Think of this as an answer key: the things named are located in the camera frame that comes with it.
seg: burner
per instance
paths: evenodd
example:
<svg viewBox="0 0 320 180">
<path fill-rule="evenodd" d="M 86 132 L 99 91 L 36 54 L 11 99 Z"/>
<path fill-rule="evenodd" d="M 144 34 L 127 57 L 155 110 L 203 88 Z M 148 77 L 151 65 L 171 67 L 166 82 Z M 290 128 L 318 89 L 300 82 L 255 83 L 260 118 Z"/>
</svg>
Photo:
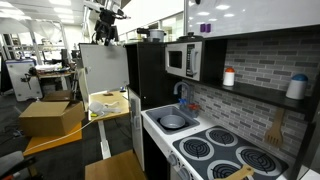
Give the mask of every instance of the burner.
<svg viewBox="0 0 320 180">
<path fill-rule="evenodd" d="M 213 146 L 208 141 L 198 137 L 183 139 L 179 148 L 185 156 L 198 161 L 208 160 L 214 154 Z"/>
<path fill-rule="evenodd" d="M 208 179 L 227 178 L 231 174 L 241 169 L 240 165 L 226 160 L 213 161 L 207 169 Z M 244 180 L 253 180 L 252 176 L 247 176 Z"/>
<path fill-rule="evenodd" d="M 236 150 L 236 156 L 242 164 L 254 168 L 254 172 L 265 176 L 277 176 L 281 173 L 281 165 L 268 153 L 250 146 L 242 146 Z"/>
<path fill-rule="evenodd" d="M 232 147 L 238 143 L 238 138 L 221 128 L 211 128 L 206 131 L 207 138 L 216 145 Z"/>
</svg>

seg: cardboard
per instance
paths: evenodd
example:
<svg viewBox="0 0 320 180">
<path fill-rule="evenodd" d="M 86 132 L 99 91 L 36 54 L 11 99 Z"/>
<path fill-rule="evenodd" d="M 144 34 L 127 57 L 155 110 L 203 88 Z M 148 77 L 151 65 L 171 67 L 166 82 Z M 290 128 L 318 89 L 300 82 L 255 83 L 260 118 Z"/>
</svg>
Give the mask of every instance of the cardboard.
<svg viewBox="0 0 320 180">
<path fill-rule="evenodd" d="M 73 100 L 73 93 L 71 90 L 55 91 L 45 95 L 42 101 L 55 102 L 55 101 L 70 101 Z"/>
<path fill-rule="evenodd" d="M 64 136 L 84 118 L 81 101 L 34 102 L 19 121 L 26 136 Z"/>
</svg>

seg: stove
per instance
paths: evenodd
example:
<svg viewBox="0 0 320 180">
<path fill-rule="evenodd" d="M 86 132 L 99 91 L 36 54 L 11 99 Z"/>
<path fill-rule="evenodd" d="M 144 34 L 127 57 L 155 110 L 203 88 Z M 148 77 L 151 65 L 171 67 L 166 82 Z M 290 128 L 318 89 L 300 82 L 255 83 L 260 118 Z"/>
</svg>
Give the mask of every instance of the stove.
<svg viewBox="0 0 320 180">
<path fill-rule="evenodd" d="M 176 150 L 204 180 L 226 178 L 243 164 L 254 169 L 246 180 L 275 180 L 288 165 L 221 126 L 173 142 Z"/>
</svg>

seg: gray brick backsplash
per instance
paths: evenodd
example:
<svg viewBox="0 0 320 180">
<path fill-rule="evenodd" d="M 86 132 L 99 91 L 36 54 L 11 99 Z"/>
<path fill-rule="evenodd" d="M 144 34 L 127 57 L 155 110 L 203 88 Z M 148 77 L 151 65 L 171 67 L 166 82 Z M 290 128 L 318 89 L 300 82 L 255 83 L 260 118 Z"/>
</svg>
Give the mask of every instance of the gray brick backsplash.
<svg viewBox="0 0 320 180">
<path fill-rule="evenodd" d="M 315 37 L 315 34 L 304 33 L 297 36 L 229 40 L 225 64 L 235 69 L 238 74 L 236 82 L 281 91 L 288 89 L 292 76 L 305 74 L 309 78 L 306 90 L 309 96 L 320 71 L 320 38 Z"/>
<path fill-rule="evenodd" d="M 273 155 L 294 163 L 307 128 L 303 114 L 285 111 L 281 128 L 284 144 L 281 148 L 275 148 L 264 141 L 264 135 L 272 126 L 276 106 L 195 82 L 187 81 L 187 83 L 193 89 L 191 96 L 193 101 L 199 102 L 201 106 L 200 116 L 206 116 Z"/>
</svg>

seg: blue lid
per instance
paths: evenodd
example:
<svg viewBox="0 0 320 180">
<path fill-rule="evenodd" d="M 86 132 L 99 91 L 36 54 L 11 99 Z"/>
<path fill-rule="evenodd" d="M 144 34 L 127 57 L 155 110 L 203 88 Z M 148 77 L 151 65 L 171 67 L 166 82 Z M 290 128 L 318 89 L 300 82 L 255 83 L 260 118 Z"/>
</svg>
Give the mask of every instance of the blue lid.
<svg viewBox="0 0 320 180">
<path fill-rule="evenodd" d="M 292 77 L 292 80 L 296 81 L 308 81 L 308 77 L 304 74 L 296 74 Z"/>
</svg>

